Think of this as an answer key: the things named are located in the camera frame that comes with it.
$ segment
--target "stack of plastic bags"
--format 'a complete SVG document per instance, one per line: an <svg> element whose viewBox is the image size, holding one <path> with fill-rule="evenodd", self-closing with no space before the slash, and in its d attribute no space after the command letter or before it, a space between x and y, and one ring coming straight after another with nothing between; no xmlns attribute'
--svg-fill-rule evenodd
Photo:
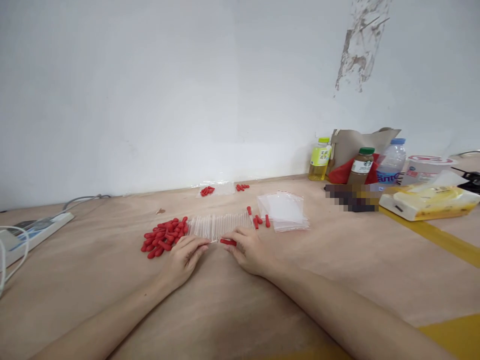
<svg viewBox="0 0 480 360"><path fill-rule="evenodd" d="M304 215L304 198L291 192L277 191L274 194L256 197L260 217L268 215L276 233L291 230L308 230L310 223Z"/></svg>

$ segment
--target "electrical cord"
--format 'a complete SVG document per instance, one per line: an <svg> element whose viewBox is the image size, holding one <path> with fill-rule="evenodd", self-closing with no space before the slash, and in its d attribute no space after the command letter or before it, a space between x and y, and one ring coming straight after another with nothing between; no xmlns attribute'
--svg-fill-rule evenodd
<svg viewBox="0 0 480 360"><path fill-rule="evenodd" d="M99 198L99 199L102 199L102 198L111 198L110 195L102 195L102 194L98 194L98 195L95 195L95 196L80 196L80 197L76 197L68 202L65 203L65 205L63 205L63 209L62 211L66 211L67 210L67 207L73 203L74 201L77 201L77 200L81 200L81 199L90 199L90 200L93 200L93 199L96 199L96 198Z"/></svg>
<svg viewBox="0 0 480 360"><path fill-rule="evenodd" d="M1 255L0 255L0 259L1 259L0 298L2 297L2 293L4 291L5 284L12 277L12 275L15 274L15 272L24 264L25 260L27 259L27 255L29 254L30 239L31 238L30 238L30 234L28 233L27 230L31 229L35 224L37 224L39 222L42 222L42 221L45 221L45 220L51 221L52 219L56 218L58 215L66 213L68 210L73 209L77 205L86 203L87 201L90 201L90 200L93 200L93 199L96 199L96 198L99 198L99 199L111 198L111 196L110 195L98 194L98 195L95 195L95 196L76 197L76 198L66 202L65 205L63 205L63 209L59 213L55 214L54 216L38 219L37 221L35 221L35 222L31 223L30 225L26 226L25 228L21 228L21 227L17 227L17 226L3 226L3 225L0 225L0 229L16 229L17 231L21 231L25 235L25 240L20 245L21 247L22 246L25 247L25 254L23 255L23 257L22 257L20 263L18 264L18 266L10 274L8 274L8 276L7 276L7 250L5 249L5 245L4 245L3 241L0 239L0 251L1 251ZM68 207L74 201L81 200L81 199L88 199L88 200L76 203L75 205L72 205L72 206Z"/></svg>
<svg viewBox="0 0 480 360"><path fill-rule="evenodd" d="M0 249L1 249L1 279L0 279L0 298L2 297L2 293L4 292L5 284L8 280L12 277L13 274L24 264L27 255L29 254L29 247L30 247L30 234L23 228L17 226L0 226L0 229L16 229L20 230L25 234L25 240L23 244L20 246L25 247L25 254L23 255L20 263L18 266L7 276L7 251L5 249L3 241L0 239Z"/></svg>

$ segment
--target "plastic bottle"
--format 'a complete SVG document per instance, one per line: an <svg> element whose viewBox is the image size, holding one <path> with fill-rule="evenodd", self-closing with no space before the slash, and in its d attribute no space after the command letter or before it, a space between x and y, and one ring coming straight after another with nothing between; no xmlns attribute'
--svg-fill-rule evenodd
<svg viewBox="0 0 480 360"><path fill-rule="evenodd" d="M353 159L350 176L346 182L349 185L363 185L367 181L372 164L374 163L373 147L361 147L358 155Z"/></svg>
<svg viewBox="0 0 480 360"><path fill-rule="evenodd" d="M376 175L382 187L395 186L407 158L404 138L394 138L380 156Z"/></svg>
<svg viewBox="0 0 480 360"><path fill-rule="evenodd" d="M322 181L325 179L330 152L332 151L329 141L329 137L320 137L311 152L310 169L308 170L308 179L311 181Z"/></svg>

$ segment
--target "tissue pack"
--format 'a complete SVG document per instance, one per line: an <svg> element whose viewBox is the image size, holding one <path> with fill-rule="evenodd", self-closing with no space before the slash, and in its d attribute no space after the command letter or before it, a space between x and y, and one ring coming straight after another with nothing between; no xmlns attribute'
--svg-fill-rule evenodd
<svg viewBox="0 0 480 360"><path fill-rule="evenodd" d="M444 170L427 183L388 188L380 206L409 221L468 215L480 202L480 195L457 187L466 181Z"/></svg>

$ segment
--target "yellow tape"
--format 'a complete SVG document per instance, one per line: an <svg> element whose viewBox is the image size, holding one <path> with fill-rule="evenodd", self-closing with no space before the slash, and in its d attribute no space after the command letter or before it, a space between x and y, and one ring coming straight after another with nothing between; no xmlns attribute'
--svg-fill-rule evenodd
<svg viewBox="0 0 480 360"><path fill-rule="evenodd" d="M474 267L480 268L480 248L473 246L448 232L442 231L428 222L405 220L381 206L379 206L379 211L395 220L397 223L409 228L413 232L423 236L425 239L447 250L456 257L472 264Z"/></svg>
<svg viewBox="0 0 480 360"><path fill-rule="evenodd" d="M419 327L442 348L460 360L478 359L480 354L480 314L459 317L428 326ZM340 345L332 342L286 355L260 357L262 360L353 360Z"/></svg>
<svg viewBox="0 0 480 360"><path fill-rule="evenodd" d="M458 359L478 359L480 356L480 314L418 329Z"/></svg>

